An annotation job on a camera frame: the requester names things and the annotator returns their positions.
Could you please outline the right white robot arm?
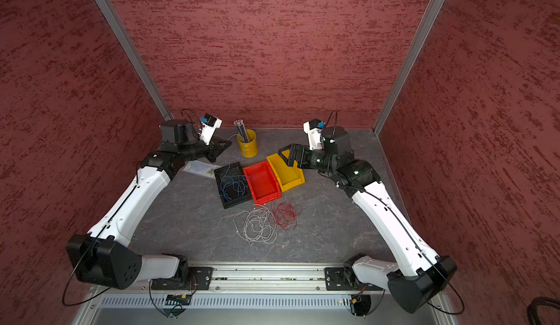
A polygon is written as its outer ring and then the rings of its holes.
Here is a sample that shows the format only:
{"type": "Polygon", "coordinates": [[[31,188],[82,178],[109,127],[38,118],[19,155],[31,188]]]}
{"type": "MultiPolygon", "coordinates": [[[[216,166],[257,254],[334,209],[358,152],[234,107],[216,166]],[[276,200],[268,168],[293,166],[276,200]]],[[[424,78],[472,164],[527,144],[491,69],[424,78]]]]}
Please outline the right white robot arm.
{"type": "Polygon", "coordinates": [[[426,243],[392,201],[373,166],[357,159],[347,131],[314,119],[304,125],[308,144],[290,144],[278,151],[289,167],[316,170],[329,178],[372,221],[388,245],[394,262],[358,254],[344,264],[343,278],[352,289],[377,286],[387,290],[406,312],[415,313],[450,284],[457,270],[450,256],[426,243]]]}

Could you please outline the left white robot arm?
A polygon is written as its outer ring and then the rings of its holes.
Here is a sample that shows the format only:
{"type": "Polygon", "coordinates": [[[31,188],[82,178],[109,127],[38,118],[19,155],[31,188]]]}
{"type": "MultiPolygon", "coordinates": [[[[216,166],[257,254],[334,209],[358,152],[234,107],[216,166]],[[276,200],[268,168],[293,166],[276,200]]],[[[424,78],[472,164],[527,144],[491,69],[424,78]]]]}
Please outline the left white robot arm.
{"type": "Polygon", "coordinates": [[[136,169],[134,179],[115,205],[85,235],[74,235],[66,251],[73,276],[81,282],[126,289],[135,282],[163,281],[182,288],[190,283],[188,260],[162,254],[141,256],[129,249],[134,233],[157,196],[189,162],[215,162],[231,142],[214,136],[222,120],[206,114],[200,129],[185,120],[160,125],[159,148],[136,169]]]}

